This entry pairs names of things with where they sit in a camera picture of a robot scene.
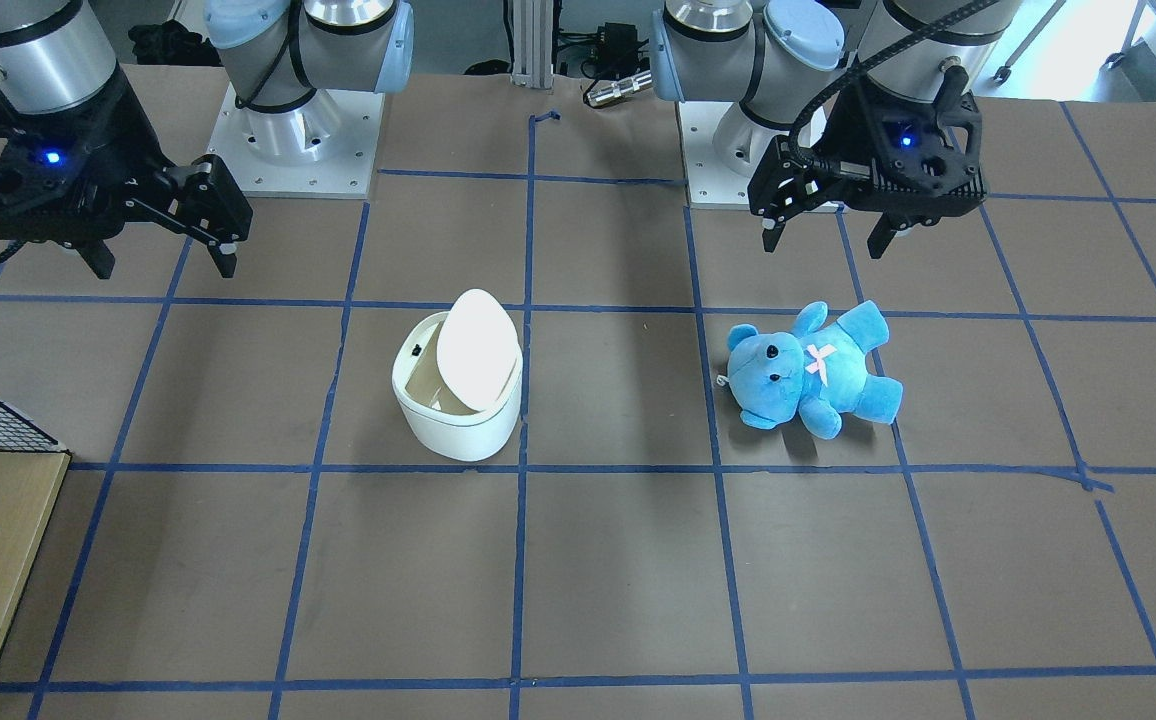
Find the silver metal connector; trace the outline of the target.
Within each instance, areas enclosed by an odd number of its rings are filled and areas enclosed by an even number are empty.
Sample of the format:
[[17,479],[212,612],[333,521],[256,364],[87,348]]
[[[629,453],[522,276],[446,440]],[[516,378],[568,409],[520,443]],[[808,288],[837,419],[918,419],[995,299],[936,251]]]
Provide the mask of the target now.
[[642,70],[633,76],[620,79],[596,79],[581,95],[584,105],[595,110],[609,109],[620,102],[629,101],[636,94],[654,86],[654,73]]

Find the blue teddy bear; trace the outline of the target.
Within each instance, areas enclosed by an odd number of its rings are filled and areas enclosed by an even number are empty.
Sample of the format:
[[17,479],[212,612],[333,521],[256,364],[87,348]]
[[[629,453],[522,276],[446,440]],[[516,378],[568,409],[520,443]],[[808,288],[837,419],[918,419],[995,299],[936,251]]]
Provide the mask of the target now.
[[729,357],[718,383],[732,392],[748,426],[771,430],[802,420],[820,439],[840,433],[843,416],[892,424],[903,384],[872,374],[866,356],[890,337],[885,316],[865,300],[828,322],[829,306],[812,302],[785,332],[738,324],[726,337]]

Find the aluminium frame post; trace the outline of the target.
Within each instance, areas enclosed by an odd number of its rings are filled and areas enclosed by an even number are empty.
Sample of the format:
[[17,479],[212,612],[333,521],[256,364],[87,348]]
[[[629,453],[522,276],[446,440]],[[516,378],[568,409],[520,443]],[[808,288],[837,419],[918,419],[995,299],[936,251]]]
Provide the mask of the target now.
[[554,86],[555,1],[507,1],[510,77],[514,86],[551,92]]

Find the black power adapter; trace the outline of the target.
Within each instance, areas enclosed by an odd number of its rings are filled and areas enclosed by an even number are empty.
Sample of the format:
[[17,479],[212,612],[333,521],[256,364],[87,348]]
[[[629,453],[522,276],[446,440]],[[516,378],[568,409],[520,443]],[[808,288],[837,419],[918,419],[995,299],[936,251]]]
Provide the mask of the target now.
[[606,22],[596,28],[592,59],[596,68],[618,64],[637,64],[639,59],[639,36],[636,25]]

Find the white trash can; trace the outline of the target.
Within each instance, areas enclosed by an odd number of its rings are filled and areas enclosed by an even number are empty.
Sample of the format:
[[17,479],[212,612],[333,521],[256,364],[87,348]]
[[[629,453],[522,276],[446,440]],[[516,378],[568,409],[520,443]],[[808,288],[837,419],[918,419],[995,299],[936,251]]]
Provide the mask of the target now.
[[507,311],[468,290],[414,325],[392,361],[392,392],[424,447],[477,462],[506,445],[520,415],[523,343]]

